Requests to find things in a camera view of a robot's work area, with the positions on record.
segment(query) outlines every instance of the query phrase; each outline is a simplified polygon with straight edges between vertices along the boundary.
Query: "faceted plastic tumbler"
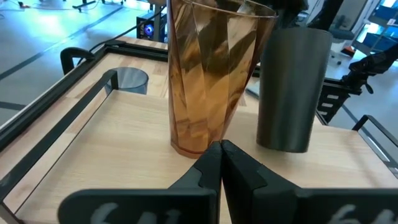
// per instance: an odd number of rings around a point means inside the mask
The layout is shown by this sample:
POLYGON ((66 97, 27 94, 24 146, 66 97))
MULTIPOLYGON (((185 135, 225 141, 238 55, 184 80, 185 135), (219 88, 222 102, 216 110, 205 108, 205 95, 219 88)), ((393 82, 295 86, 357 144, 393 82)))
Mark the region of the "faceted plastic tumbler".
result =
POLYGON ((200 157, 231 121, 276 13, 243 0, 168 0, 171 144, 200 157))

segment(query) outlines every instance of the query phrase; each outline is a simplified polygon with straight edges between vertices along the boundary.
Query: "black metal frame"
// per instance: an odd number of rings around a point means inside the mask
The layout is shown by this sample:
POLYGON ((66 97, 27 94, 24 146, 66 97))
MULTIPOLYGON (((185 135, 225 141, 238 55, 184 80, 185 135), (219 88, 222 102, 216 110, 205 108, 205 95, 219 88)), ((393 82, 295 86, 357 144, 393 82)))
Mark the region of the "black metal frame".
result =
MULTIPOLYGON (((89 72, 100 60, 107 54, 122 54, 133 57, 140 57, 149 60, 156 60, 161 62, 168 61, 168 51, 164 49, 157 49, 153 47, 146 47, 141 45, 128 44, 123 41, 114 40, 105 44, 95 53, 90 53, 83 49, 67 48, 61 52, 61 63, 63 72, 68 73, 65 78, 60 80, 48 92, 44 93, 37 101, 33 102, 26 109, 22 110, 11 122, 5 125, 0 130, 0 152, 20 136, 37 118, 39 118, 47 109, 49 109, 62 95, 64 95, 80 78, 89 72), (74 67, 73 58, 83 57, 85 61, 77 68, 74 67)), ((80 114, 80 112, 88 105, 88 103, 95 97, 95 95, 102 89, 109 80, 111 80, 112 89, 118 89, 117 73, 115 71, 106 72, 103 77, 84 95, 84 97, 39 141, 33 149, 31 149, 18 164, 11 169, 11 171, 0 180, 0 217, 8 223, 23 223, 8 209, 4 203, 7 194, 17 185, 17 183, 30 171, 34 164, 44 155, 50 146, 58 139, 58 137, 67 129, 73 120, 80 114)), ((258 77, 260 69, 257 67, 253 76, 258 77)), ((338 110, 338 105, 342 105, 349 97, 349 94, 360 94, 359 91, 353 91, 343 84, 342 81, 325 79, 321 100, 327 99, 328 95, 341 96, 335 101, 327 101, 336 107, 327 108, 327 113, 335 114, 338 110)), ((321 114, 319 109, 316 113, 318 119, 322 124, 326 124, 331 119, 329 116, 321 114)), ((367 116, 362 118, 355 127, 357 131, 362 127, 363 123, 370 119, 376 127, 380 129, 396 146, 397 140, 384 127, 381 126, 373 117, 367 116)), ((385 155, 389 154, 380 146, 385 155)), ((398 167, 396 163, 386 163, 388 167, 398 167)))
POLYGON ((371 115, 364 115, 362 116, 362 118, 354 125, 354 127, 352 128, 353 131, 359 131, 362 130, 363 133, 369 137, 374 144, 376 145, 376 147, 378 147, 380 149, 380 151, 386 156, 386 158, 388 159, 388 161, 383 161, 383 163, 391 169, 398 169, 398 163, 394 160, 394 158, 392 158, 392 156, 384 149, 384 147, 381 146, 381 144, 379 143, 379 141, 377 141, 373 135, 371 135, 369 133, 369 131, 364 127, 365 123, 367 121, 372 122, 373 125, 375 125, 375 127, 377 127, 377 129, 383 133, 383 135, 385 135, 385 137, 388 138, 388 140, 390 140, 396 147, 398 147, 398 140, 381 124, 379 123, 373 116, 371 115))

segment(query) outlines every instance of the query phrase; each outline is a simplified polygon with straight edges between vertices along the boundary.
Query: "cylindrical cup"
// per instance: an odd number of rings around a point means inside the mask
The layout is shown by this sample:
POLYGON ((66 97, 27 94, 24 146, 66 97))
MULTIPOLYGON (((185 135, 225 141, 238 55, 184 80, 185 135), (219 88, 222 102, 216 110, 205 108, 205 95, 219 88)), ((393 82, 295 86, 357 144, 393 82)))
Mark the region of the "cylindrical cup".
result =
POLYGON ((272 33, 261 58, 257 143, 306 152, 332 35, 305 27, 272 33))
MULTIPOLYGON (((128 91, 130 93, 139 93, 146 95, 148 88, 148 74, 146 72, 133 67, 112 68, 118 73, 119 90, 128 91)), ((111 82, 106 84, 106 89, 111 89, 111 82)))
POLYGON ((275 12, 247 0, 168 0, 171 143, 200 157, 222 139, 275 12))

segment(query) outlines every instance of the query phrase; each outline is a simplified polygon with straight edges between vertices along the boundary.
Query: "blue light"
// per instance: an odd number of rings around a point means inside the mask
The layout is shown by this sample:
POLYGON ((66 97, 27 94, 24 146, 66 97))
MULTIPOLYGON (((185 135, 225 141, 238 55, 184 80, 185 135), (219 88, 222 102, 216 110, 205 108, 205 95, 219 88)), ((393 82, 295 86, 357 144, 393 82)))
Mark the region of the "blue light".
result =
POLYGON ((152 36, 154 35, 154 27, 151 24, 145 25, 144 32, 146 35, 152 36))

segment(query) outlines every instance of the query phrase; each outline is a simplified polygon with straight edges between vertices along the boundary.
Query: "black handle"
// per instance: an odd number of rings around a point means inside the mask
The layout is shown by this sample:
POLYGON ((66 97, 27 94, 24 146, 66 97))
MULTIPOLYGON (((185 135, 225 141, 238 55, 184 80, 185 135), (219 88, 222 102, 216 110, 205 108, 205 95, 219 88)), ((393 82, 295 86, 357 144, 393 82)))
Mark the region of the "black handle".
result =
POLYGON ((93 60, 95 58, 93 53, 78 47, 67 47, 63 49, 61 51, 60 57, 64 75, 75 68, 75 65, 73 64, 73 58, 84 58, 86 60, 93 60))

